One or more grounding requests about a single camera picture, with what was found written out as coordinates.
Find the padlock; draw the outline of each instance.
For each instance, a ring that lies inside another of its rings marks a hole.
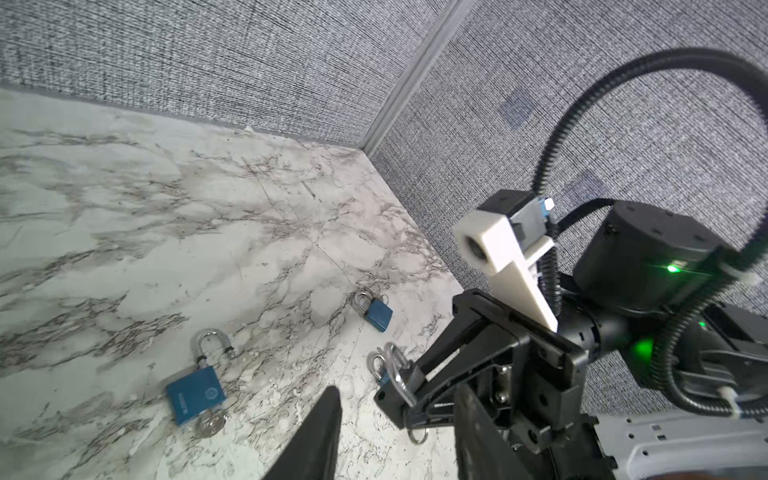
[[[389,374],[386,371],[384,361],[384,351],[381,349],[376,349],[375,352],[369,353],[368,358],[366,359],[368,371],[373,374],[373,378],[376,379],[380,386],[383,386],[389,381]]]
[[[221,330],[206,329],[195,335],[192,339],[192,352],[197,362],[197,370],[166,387],[170,403],[174,407],[174,413],[176,414],[176,425],[183,425],[202,412],[212,409],[227,399],[216,376],[216,371],[212,366],[207,365],[207,357],[203,353],[202,341],[209,335],[217,337],[224,347],[224,352],[231,359],[235,358],[234,348],[230,344],[227,334]],[[221,415],[221,417],[222,421],[220,424],[223,425],[223,416]],[[214,435],[219,429],[220,426],[211,435]]]
[[[369,301],[368,307],[364,307],[361,300],[366,299]],[[371,325],[376,327],[380,332],[384,332],[386,327],[389,326],[389,321],[392,318],[392,309],[389,308],[380,298],[376,298],[368,290],[360,290],[355,293],[355,298],[352,301],[355,309],[370,322]]]

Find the black cable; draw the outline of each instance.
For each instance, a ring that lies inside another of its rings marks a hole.
[[[571,210],[563,220],[558,222],[559,233],[571,228],[574,223],[581,221],[587,215],[600,210],[602,207],[611,207],[616,203],[613,198],[594,198]]]
[[[660,51],[613,70],[596,81],[571,105],[558,122],[541,153],[531,189],[537,195],[545,195],[554,159],[560,153],[565,138],[584,113],[598,100],[633,78],[655,71],[674,69],[706,71],[728,80],[749,96],[757,106],[763,123],[768,127],[768,76],[759,68],[735,55],[709,48],[678,48]],[[737,257],[730,261],[730,265],[737,270],[746,271],[764,255],[766,250],[768,250],[768,210],[763,213],[763,219],[750,241]],[[555,279],[551,272],[542,277],[547,285],[545,288],[554,287],[559,282],[559,278]],[[727,274],[713,277],[682,302],[677,312],[666,321],[654,341],[654,353],[650,364],[652,378],[672,403],[689,412],[718,416],[729,416],[732,413],[730,404],[723,399],[690,396],[680,389],[674,378],[674,350],[683,332],[697,318],[699,312],[713,297],[722,293],[735,281],[735,278]],[[743,417],[765,416],[768,415],[768,399],[743,402],[740,408]]]
[[[556,239],[560,231],[558,224],[551,222],[547,219],[547,235],[552,239]],[[547,304],[554,316],[559,316],[563,308],[563,290],[560,288],[560,273],[558,272],[558,255],[557,247],[552,247],[547,253],[545,253],[538,261],[538,269],[541,272],[541,279],[539,281],[539,289],[541,294],[544,295]]]

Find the marble floor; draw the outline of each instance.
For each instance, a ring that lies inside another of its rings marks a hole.
[[[418,356],[461,287],[361,151],[0,90],[0,478],[259,478],[337,385],[337,478],[454,478],[372,401],[366,354]],[[394,310],[379,333],[360,287]],[[206,341],[211,439],[168,379]]]

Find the metal shackle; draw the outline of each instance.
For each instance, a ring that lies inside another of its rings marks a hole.
[[[376,366],[376,360],[381,360],[381,366]],[[381,349],[376,349],[375,352],[371,352],[368,354],[368,358],[366,359],[366,364],[368,365],[368,371],[373,374],[373,377],[376,379],[377,382],[381,382],[382,378],[384,378],[384,375],[382,374],[382,370],[386,372],[386,366],[385,366],[385,359],[384,359],[384,351]]]
[[[373,302],[373,294],[368,290],[360,290],[359,292],[355,292],[355,295],[352,298],[352,306],[357,310],[357,313],[365,316],[366,313],[368,313],[368,308],[362,305],[362,300],[368,300],[368,304],[370,305]]]
[[[221,346],[224,347],[224,352],[233,359],[235,358],[235,349],[230,343],[230,337],[226,333],[219,329],[205,329],[197,332],[192,338],[192,354],[194,355],[195,362],[200,368],[206,365],[207,356],[203,352],[203,339],[209,335],[213,335],[219,339]]]

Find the key ring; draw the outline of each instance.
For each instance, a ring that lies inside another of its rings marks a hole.
[[[373,294],[368,290],[360,290],[359,292],[355,292],[355,296],[352,298],[352,306],[360,315],[365,316],[366,313],[368,313],[368,309],[362,307],[360,297],[367,299],[368,304],[370,305],[370,303],[373,302]]]
[[[389,379],[392,380],[392,384],[395,386],[395,390],[400,394],[403,400],[406,401],[409,407],[416,405],[416,396],[413,392],[408,390],[406,381],[400,375],[400,369],[408,369],[411,363],[406,360],[400,349],[392,342],[387,342],[384,345],[384,366],[389,374]]]
[[[413,430],[408,429],[408,439],[411,441],[413,445],[421,445],[422,443],[427,441],[427,437],[429,437],[429,433],[427,432],[427,429],[424,429],[424,436],[421,440],[416,440],[416,437],[413,436]]]
[[[381,382],[382,378],[384,378],[384,375],[381,373],[381,366],[376,367],[376,359],[382,361],[381,366],[386,364],[386,360],[384,359],[384,352],[381,349],[376,349],[375,352],[369,353],[368,359],[366,360],[366,363],[368,364],[368,371],[373,374],[373,377],[376,378],[377,382]]]

